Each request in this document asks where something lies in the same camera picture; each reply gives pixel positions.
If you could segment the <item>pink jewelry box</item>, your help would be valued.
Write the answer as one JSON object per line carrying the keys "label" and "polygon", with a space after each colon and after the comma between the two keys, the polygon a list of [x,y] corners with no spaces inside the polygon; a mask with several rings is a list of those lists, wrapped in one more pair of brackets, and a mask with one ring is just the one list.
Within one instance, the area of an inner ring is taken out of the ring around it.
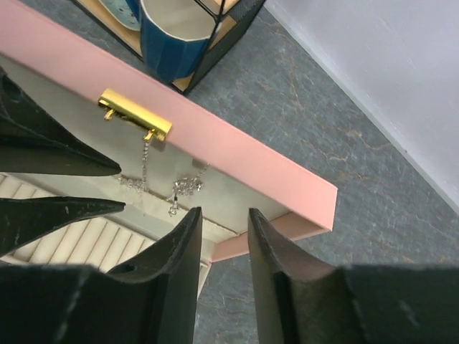
{"label": "pink jewelry box", "polygon": [[116,176],[1,174],[13,199],[79,196],[126,204],[3,256],[12,264],[91,264],[134,257],[202,208],[199,278],[248,253],[259,209],[292,240],[332,230],[337,189],[20,1],[1,3],[1,66],[76,138],[118,163]]}

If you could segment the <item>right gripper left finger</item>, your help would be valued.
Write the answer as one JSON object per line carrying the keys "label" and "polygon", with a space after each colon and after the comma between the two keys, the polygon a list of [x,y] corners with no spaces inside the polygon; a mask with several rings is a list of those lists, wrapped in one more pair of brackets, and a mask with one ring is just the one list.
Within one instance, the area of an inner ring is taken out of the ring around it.
{"label": "right gripper left finger", "polygon": [[166,236],[109,271],[135,288],[137,343],[193,342],[202,224],[202,209],[190,209]]}

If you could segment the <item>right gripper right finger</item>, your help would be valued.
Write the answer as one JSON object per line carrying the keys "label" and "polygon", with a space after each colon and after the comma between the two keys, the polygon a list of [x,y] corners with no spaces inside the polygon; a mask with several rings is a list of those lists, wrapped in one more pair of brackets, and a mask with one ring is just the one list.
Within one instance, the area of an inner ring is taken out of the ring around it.
{"label": "right gripper right finger", "polygon": [[279,233],[260,210],[248,216],[248,246],[260,343],[299,343],[294,281],[310,282],[335,268]]}

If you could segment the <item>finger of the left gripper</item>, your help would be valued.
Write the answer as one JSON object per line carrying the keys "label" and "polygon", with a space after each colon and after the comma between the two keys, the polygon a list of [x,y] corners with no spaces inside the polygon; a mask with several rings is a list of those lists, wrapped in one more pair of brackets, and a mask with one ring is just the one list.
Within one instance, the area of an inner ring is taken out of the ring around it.
{"label": "finger of the left gripper", "polygon": [[126,204],[108,199],[53,196],[1,199],[1,255],[72,223],[114,214]]}
{"label": "finger of the left gripper", "polygon": [[1,171],[113,176],[121,167],[76,138],[1,70]]}

